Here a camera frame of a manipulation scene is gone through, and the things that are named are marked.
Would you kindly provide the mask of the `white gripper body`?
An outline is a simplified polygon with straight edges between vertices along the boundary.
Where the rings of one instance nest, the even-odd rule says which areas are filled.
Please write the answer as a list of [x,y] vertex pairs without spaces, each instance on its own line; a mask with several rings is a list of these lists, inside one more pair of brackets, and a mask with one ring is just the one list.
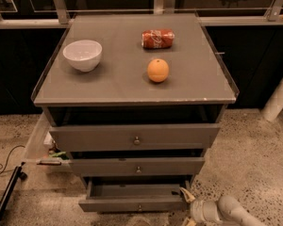
[[217,203],[213,201],[194,200],[191,202],[190,215],[197,223],[221,222]]

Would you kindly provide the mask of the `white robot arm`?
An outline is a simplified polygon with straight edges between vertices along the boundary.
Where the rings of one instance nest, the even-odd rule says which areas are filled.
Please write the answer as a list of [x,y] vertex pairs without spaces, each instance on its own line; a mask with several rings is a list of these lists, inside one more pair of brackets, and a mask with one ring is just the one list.
[[[283,77],[272,96],[263,107],[261,115],[267,121],[273,121],[283,109]],[[218,201],[197,200],[188,189],[180,187],[186,203],[190,205],[189,214],[181,226],[197,226],[199,223],[214,222],[222,225],[226,222],[239,226],[266,226],[246,211],[233,197],[224,195]]]

